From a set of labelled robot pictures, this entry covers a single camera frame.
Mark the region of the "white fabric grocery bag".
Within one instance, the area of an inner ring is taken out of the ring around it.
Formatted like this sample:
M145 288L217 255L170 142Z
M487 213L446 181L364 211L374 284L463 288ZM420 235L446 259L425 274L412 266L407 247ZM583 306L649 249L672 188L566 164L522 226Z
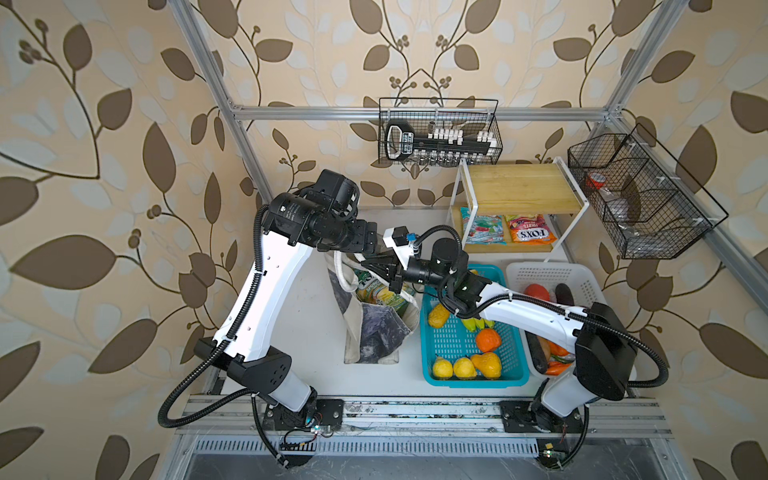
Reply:
M344 362L346 364L392 365L399 361L399 350L419 325L420 308L406 293L410 305L400 316L389 306L361 302L356 296L358 280L354 269L365 270L345 255L334 252L325 255L327 272L339 311L346 322Z

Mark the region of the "green snack bag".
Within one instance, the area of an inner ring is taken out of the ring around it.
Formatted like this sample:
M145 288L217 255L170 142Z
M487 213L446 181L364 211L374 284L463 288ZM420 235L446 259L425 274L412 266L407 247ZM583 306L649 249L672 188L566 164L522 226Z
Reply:
M366 270L354 269L354 273L358 280L356 296L363 303L389 306L398 315L402 316L410 305L410 302L402 296L402 293L406 293L412 298L416 295L415 290L407 285L402 287L399 294L393 293L384 283Z

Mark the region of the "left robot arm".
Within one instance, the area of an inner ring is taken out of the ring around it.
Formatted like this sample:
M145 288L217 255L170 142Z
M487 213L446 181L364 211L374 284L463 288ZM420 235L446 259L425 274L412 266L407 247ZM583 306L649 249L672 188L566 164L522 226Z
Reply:
M284 192L260 207L254 218L254 262L222 327L201 339L199 366L162 403L158 423L179 428L195 422L244 395L255 395L294 414L304 427L316 417L316 391L292 370L291 357L272 346L279 313L294 280L313 251L375 251L376 225L358 218L360 189L347 177L324 170L296 192ZM208 368L216 367L240 390L186 416L170 410L181 394Z

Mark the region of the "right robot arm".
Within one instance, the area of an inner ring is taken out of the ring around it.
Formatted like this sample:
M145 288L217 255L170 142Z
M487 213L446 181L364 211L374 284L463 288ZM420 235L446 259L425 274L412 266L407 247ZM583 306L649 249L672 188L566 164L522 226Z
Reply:
M549 340L575 360L546 380L531 400L527 420L555 432L578 409L596 400L620 401L629 389L656 388L669 378L665 360L631 335L614 311L595 302L568 306L517 293L470 270L456 230L435 226L421 235L405 227L386 230L385 250L357 254L362 266L394 292L405 283L434 289L439 303L458 318L505 323Z

